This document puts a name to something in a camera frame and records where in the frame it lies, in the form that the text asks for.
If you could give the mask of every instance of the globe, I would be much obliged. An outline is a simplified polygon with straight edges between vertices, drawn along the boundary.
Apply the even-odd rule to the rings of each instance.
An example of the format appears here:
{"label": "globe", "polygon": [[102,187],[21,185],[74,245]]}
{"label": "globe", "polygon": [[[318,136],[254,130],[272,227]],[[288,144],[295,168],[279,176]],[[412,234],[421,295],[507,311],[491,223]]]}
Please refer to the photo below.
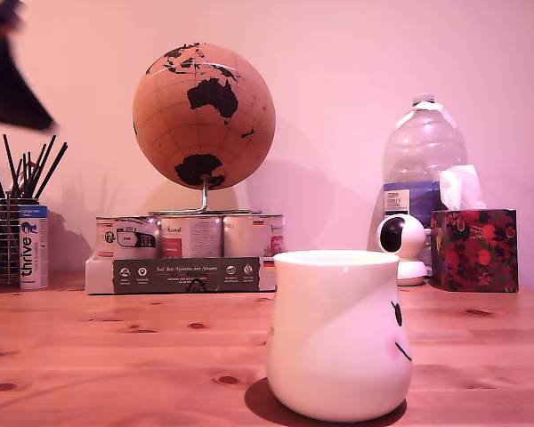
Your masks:
{"label": "globe", "polygon": [[275,134],[267,84],[241,56],[185,44],[158,58],[133,101],[133,128],[146,158],[185,187],[223,189],[264,161]]}

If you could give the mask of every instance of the white security camera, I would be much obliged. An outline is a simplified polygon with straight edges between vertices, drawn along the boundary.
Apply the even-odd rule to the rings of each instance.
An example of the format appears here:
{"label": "white security camera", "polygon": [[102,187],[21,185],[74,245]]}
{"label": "white security camera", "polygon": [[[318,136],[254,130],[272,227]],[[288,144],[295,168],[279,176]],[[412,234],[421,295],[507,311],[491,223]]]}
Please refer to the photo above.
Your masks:
{"label": "white security camera", "polygon": [[425,247],[425,230],[411,215],[397,213],[388,216],[377,228],[376,240],[382,252],[400,257],[398,285],[421,285],[427,275],[419,254]]}

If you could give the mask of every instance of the pink wall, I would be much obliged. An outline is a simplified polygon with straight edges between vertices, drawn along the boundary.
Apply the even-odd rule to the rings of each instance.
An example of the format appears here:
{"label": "pink wall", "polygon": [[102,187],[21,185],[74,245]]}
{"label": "pink wall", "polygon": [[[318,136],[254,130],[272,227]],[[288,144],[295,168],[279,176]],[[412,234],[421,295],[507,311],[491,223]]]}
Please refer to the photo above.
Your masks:
{"label": "pink wall", "polygon": [[[255,65],[278,120],[263,166],[212,207],[283,212],[290,249],[365,248],[385,141],[411,96],[433,92],[465,136],[488,207],[518,210],[521,281],[534,286],[534,0],[25,3],[20,68],[69,143],[43,195],[59,215],[53,268],[83,267],[95,215],[198,203],[144,159],[131,107],[152,61],[200,41]],[[47,141],[7,132],[16,152]]]}

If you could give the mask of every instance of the metal globe stand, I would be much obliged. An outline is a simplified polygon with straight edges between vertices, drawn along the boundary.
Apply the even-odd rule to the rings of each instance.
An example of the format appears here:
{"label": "metal globe stand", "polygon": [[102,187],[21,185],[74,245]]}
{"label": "metal globe stand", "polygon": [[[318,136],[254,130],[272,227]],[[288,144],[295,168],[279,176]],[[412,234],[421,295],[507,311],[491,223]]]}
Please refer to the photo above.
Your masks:
{"label": "metal globe stand", "polygon": [[150,211],[149,215],[164,215],[164,216],[183,216],[183,215],[198,215],[198,214],[262,214],[263,211],[253,211],[253,210],[224,210],[224,211],[208,211],[207,210],[207,194],[209,191],[209,176],[202,176],[202,181],[204,182],[202,187],[202,206],[192,209],[172,209],[172,210],[163,210],[163,211]]}

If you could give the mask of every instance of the tin can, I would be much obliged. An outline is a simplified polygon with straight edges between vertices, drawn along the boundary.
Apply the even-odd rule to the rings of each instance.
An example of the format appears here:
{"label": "tin can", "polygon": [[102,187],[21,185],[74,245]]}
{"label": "tin can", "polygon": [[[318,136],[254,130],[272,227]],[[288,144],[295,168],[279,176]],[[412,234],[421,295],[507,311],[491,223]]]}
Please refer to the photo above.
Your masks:
{"label": "tin can", "polygon": [[223,256],[273,256],[284,252],[285,218],[278,214],[223,218]]}
{"label": "tin can", "polygon": [[97,217],[94,258],[157,258],[158,219],[151,216]]}
{"label": "tin can", "polygon": [[222,256],[222,217],[218,215],[161,216],[163,258],[218,258]]}
{"label": "tin can", "polygon": [[20,206],[20,288],[47,287],[47,206]]}

